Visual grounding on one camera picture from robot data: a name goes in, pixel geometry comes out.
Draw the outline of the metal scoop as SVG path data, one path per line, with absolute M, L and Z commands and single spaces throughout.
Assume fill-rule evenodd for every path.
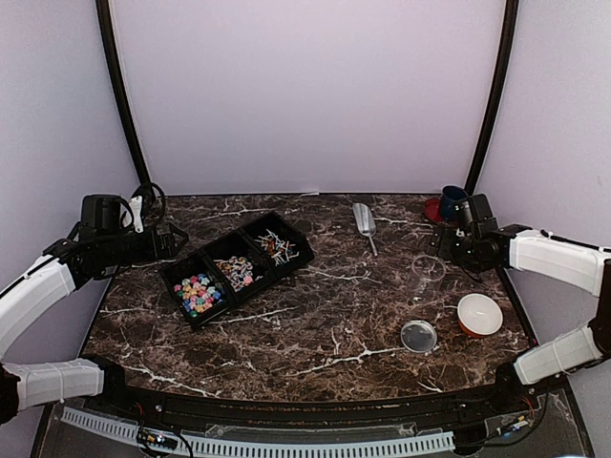
M 371 210 L 364 203 L 354 203 L 352 210 L 359 233 L 369 240 L 372 254 L 377 257 L 378 250 L 373 239 L 376 234 L 376 225 Z

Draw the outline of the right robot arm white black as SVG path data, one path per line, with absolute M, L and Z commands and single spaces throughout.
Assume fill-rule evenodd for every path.
M 508 365 L 487 394 L 487 405 L 506 414 L 524 397 L 524 385 L 610 358 L 610 249 L 562 238 L 522 224 L 500 227 L 483 194 L 442 197 L 435 216 L 442 221 L 430 253 L 479 274 L 500 267 L 537 273 L 576 286 L 598 299 L 595 317 L 549 343 L 535 346 Z

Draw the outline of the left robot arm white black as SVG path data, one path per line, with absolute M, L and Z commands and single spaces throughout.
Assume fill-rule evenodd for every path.
M 117 195 L 83 198 L 80 220 L 70 234 L 47 247 L 1 293 L 3 352 L 46 311 L 89 281 L 112 279 L 137 264 L 175 258 L 189 240 L 165 223 L 166 196 L 155 183 L 139 186 L 125 199 Z M 1 421 L 34 406 L 96 397 L 115 416 L 135 407 L 125 387 L 125 370 L 104 357 L 85 356 L 60 363 L 1 363 Z

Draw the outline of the black three-compartment candy tray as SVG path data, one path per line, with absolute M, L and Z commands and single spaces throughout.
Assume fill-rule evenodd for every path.
M 271 211 L 159 273 L 187 324 L 197 329 L 312 260 L 306 235 Z

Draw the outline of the clear plastic cup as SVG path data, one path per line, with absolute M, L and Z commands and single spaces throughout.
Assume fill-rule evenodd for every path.
M 411 271 L 416 281 L 413 298 L 421 302 L 436 294 L 441 281 L 446 276 L 447 267 L 442 259 L 423 254 L 413 260 Z

